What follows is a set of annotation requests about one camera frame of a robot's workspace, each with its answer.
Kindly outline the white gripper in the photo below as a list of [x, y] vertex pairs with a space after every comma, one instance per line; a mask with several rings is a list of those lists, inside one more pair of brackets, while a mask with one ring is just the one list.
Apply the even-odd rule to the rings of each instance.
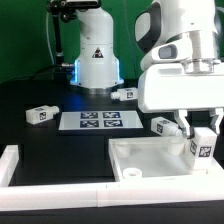
[[224, 63], [218, 59], [216, 34], [191, 31], [153, 48], [143, 58], [138, 107], [144, 113], [175, 111], [182, 135], [194, 131], [186, 110], [209, 110], [211, 129], [220, 134], [224, 117]]

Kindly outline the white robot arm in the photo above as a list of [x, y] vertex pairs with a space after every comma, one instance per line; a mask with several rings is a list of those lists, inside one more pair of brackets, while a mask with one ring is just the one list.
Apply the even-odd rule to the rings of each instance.
[[[79, 10], [80, 55], [70, 84], [90, 93], [123, 82], [113, 54], [113, 20], [102, 8]], [[188, 111], [207, 110], [219, 130], [224, 112], [224, 63], [219, 59], [214, 0], [154, 0], [135, 21], [144, 53], [138, 107], [144, 113], [172, 112], [191, 135]]]

